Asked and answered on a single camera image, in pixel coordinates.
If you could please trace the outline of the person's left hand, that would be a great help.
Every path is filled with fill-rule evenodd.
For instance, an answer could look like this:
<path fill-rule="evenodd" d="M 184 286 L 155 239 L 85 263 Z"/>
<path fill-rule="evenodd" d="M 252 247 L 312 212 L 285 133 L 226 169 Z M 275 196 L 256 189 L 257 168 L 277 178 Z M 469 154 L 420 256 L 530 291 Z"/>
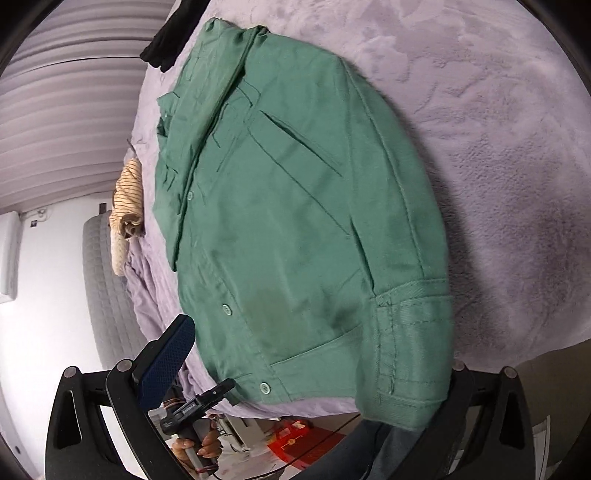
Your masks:
<path fill-rule="evenodd" d="M 184 466 L 184 468 L 190 472 L 195 473 L 196 470 L 192 462 L 190 461 L 188 452 L 193 452 L 197 456 L 201 456 L 207 459 L 217 459 L 221 456 L 222 446 L 221 441 L 218 439 L 219 433 L 217 430 L 212 429 L 204 437 L 200 447 L 196 447 L 194 442 L 189 439 L 177 438 L 171 444 L 170 449 L 176 459 Z"/>

